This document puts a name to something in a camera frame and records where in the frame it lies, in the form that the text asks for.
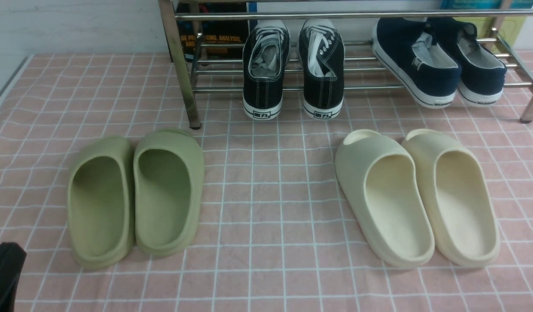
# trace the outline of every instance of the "canvas sneaker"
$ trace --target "canvas sneaker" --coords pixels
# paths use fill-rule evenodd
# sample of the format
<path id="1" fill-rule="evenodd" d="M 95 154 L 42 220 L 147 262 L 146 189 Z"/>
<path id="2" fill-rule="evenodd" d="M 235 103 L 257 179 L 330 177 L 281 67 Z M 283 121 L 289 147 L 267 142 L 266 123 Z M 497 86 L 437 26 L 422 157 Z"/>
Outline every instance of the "canvas sneaker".
<path id="1" fill-rule="evenodd" d="M 379 61 L 427 108 L 451 104 L 461 66 L 438 43 L 430 24 L 381 18 L 372 30 L 372 51 Z"/>
<path id="2" fill-rule="evenodd" d="M 345 47 L 328 19 L 310 19 L 299 33 L 298 57 L 304 72 L 304 110 L 314 119 L 335 118 L 343 104 Z"/>
<path id="3" fill-rule="evenodd" d="M 495 104 L 503 93 L 507 68 L 476 41 L 476 26 L 452 17 L 428 18 L 427 22 L 441 47 L 462 66 L 458 90 L 466 103 L 477 107 Z"/>
<path id="4" fill-rule="evenodd" d="M 243 48 L 243 105 L 255 120 L 274 119 L 282 109 L 284 69 L 290 34 L 281 20 L 259 23 Z"/>

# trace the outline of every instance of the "shoe rack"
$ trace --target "shoe rack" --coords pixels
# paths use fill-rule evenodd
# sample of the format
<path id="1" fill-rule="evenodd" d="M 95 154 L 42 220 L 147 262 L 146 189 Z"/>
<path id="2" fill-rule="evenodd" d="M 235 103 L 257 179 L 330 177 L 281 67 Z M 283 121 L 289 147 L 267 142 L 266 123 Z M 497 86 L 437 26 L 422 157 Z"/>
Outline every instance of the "shoe rack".
<path id="1" fill-rule="evenodd" d="M 277 0 L 258 0 L 259 2 L 275 2 Z M 309 18 L 381 18 L 381 17 L 438 17 L 438 16 L 490 16 L 492 20 L 492 28 L 486 38 L 478 39 L 486 48 L 495 47 L 498 53 L 495 55 L 498 59 L 506 60 L 506 66 L 513 69 L 518 77 L 522 79 L 521 82 L 506 83 L 506 88 L 528 88 L 532 93 L 532 98 L 527 103 L 524 112 L 520 117 L 520 122 L 530 123 L 533 121 L 533 74 L 524 65 L 517 53 L 512 47 L 501 37 L 499 29 L 503 24 L 506 16 L 533 16 L 533 10 L 510 10 L 512 0 L 504 0 L 498 10 L 425 10 L 425 11 L 358 11 L 358 12 L 315 12 L 315 13 L 200 13 L 199 3 L 201 2 L 241 2 L 241 0 L 180 0 L 189 4 L 189 13 L 176 13 L 175 8 L 177 1 L 172 0 L 158 0 L 161 9 L 161 17 L 164 26 L 164 32 L 167 37 L 168 49 L 171 60 L 174 63 L 181 94 L 187 112 L 187 119 L 189 126 L 193 130 L 201 128 L 201 120 L 197 111 L 197 101 L 195 101 L 195 94 L 198 93 L 241 93 L 243 86 L 238 87 L 198 87 L 197 79 L 199 75 L 243 75 L 242 69 L 215 69 L 214 66 L 209 66 L 203 69 L 203 65 L 236 65 L 241 64 L 241 60 L 237 59 L 206 59 L 203 48 L 219 47 L 219 48 L 243 48 L 242 43 L 230 44 L 211 44 L 204 43 L 204 36 L 201 27 L 201 22 L 206 20 L 306 20 Z M 178 20 L 189 20 L 193 22 L 193 29 L 195 30 L 195 52 L 193 61 L 188 64 L 185 61 L 185 56 L 182 51 L 182 43 L 178 34 Z M 371 41 L 360 42 L 345 42 L 346 47 L 351 46 L 369 46 Z M 348 57 L 345 58 L 346 65 L 348 63 L 361 63 L 376 61 L 374 56 L 367 57 Z M 379 72 L 385 71 L 385 67 L 347 67 L 345 73 L 357 72 Z M 301 69 L 286 69 L 286 73 L 301 72 Z M 376 89 L 401 89 L 403 85 L 400 84 L 359 84 L 346 85 L 345 91 L 368 91 Z M 301 91 L 302 86 L 286 85 L 284 91 Z"/>

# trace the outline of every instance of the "white wall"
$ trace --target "white wall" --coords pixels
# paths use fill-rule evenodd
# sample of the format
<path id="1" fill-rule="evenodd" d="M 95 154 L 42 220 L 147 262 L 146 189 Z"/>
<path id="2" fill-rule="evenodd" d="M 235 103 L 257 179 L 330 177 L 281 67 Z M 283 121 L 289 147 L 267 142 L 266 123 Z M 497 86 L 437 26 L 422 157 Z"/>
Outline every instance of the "white wall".
<path id="1" fill-rule="evenodd" d="M 427 10 L 438 0 L 259 3 L 260 12 Z M 302 21 L 288 21 L 297 34 Z M 346 40 L 370 37 L 374 20 L 335 20 Z M 533 18 L 515 44 L 533 48 Z M 165 52 L 156 0 L 0 0 L 0 53 Z"/>

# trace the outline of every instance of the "beige slide sandal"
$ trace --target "beige slide sandal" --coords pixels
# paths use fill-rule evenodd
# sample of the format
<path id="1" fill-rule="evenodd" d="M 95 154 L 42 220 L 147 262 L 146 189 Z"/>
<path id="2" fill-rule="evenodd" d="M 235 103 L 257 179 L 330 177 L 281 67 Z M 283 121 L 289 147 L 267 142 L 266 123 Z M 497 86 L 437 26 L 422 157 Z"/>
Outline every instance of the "beige slide sandal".
<path id="1" fill-rule="evenodd" d="M 411 131 L 402 145 L 417 166 L 420 195 L 439 251 L 458 265 L 488 265 L 499 253 L 499 232 L 474 154 L 427 129 Z"/>
<path id="2" fill-rule="evenodd" d="M 68 180 L 68 230 L 74 258 L 97 270 L 134 245 L 133 149 L 121 136 L 100 139 L 75 157 Z"/>
<path id="3" fill-rule="evenodd" d="M 434 253 L 434 235 L 409 153 L 387 136 L 356 130 L 339 146 L 335 165 L 339 184 L 372 250 L 396 267 L 426 263 Z"/>
<path id="4" fill-rule="evenodd" d="M 188 133 L 158 130 L 134 156 L 136 240 L 160 257 L 184 250 L 195 237 L 205 176 L 203 151 Z"/>

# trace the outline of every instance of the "grid pattern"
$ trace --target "grid pattern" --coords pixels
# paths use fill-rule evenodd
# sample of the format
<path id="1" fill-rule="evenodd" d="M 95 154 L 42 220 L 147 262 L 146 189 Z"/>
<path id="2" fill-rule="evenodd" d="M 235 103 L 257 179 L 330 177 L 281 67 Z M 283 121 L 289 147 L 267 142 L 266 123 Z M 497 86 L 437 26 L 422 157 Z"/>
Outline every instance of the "grid pattern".
<path id="1" fill-rule="evenodd" d="M 533 69 L 533 51 L 521 55 Z M 114 266 L 84 272 L 66 230 L 70 157 L 102 136 L 136 144 L 155 129 L 189 127 L 167 55 L 37 55 L 0 111 L 0 242 L 28 252 L 17 311 L 531 312 L 533 123 L 517 121 L 527 93 L 508 89 L 490 109 L 457 96 L 443 110 L 399 91 L 348 93 L 329 122 L 310 120 L 298 93 L 284 95 L 270 122 L 250 121 L 240 95 L 198 95 L 204 123 L 191 133 L 207 168 L 193 244 L 152 259 L 134 248 Z M 345 135 L 364 128 L 397 140 L 440 130 L 476 154 L 501 230 L 494 264 L 461 268 L 436 251 L 423 267 L 401 270 L 373 254 L 332 164 Z"/>

